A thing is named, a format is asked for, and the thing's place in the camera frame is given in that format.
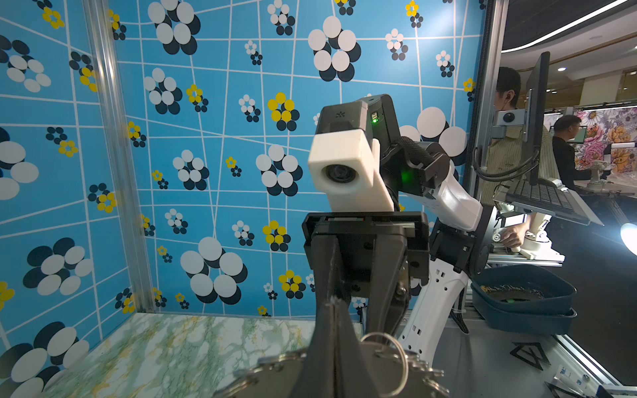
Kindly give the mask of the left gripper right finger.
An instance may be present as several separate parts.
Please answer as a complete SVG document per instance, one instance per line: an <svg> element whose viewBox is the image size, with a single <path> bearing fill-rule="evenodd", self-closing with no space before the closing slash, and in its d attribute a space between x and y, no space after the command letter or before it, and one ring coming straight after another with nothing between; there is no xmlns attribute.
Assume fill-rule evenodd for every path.
<svg viewBox="0 0 637 398"><path fill-rule="evenodd" d="M378 390L368 372L360 341L353 329L348 306L339 304L339 396L378 397Z"/></svg>

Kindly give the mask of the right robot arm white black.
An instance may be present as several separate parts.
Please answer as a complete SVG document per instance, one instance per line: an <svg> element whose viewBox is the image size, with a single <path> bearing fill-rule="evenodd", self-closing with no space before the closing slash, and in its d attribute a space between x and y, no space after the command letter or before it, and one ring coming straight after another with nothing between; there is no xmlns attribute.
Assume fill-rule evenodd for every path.
<svg viewBox="0 0 637 398"><path fill-rule="evenodd" d="M431 363L486 265L494 210L464 190L440 144L401 134L385 94L325 106L308 168L330 205L303 223L317 303L368 299L366 332L397 333Z"/></svg>

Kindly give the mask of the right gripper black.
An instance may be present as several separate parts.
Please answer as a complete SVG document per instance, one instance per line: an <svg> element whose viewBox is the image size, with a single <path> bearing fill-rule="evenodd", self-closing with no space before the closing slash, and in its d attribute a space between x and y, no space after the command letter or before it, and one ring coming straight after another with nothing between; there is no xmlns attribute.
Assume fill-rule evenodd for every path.
<svg viewBox="0 0 637 398"><path fill-rule="evenodd" d="M332 298L351 318L351 298L369 298L366 333L393 335L409 305L411 279L429 275L429 226L421 212L310 213L305 254L317 311Z"/></svg>

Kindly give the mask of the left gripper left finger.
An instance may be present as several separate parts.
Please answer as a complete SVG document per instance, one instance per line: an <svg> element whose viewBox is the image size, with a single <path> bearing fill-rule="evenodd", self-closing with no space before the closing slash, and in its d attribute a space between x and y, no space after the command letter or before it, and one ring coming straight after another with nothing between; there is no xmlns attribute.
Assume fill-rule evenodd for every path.
<svg viewBox="0 0 637 398"><path fill-rule="evenodd" d="M324 304L317 313L315 331L303 367L293 390L293 397L336 396L336 347L338 337L337 298Z"/></svg>

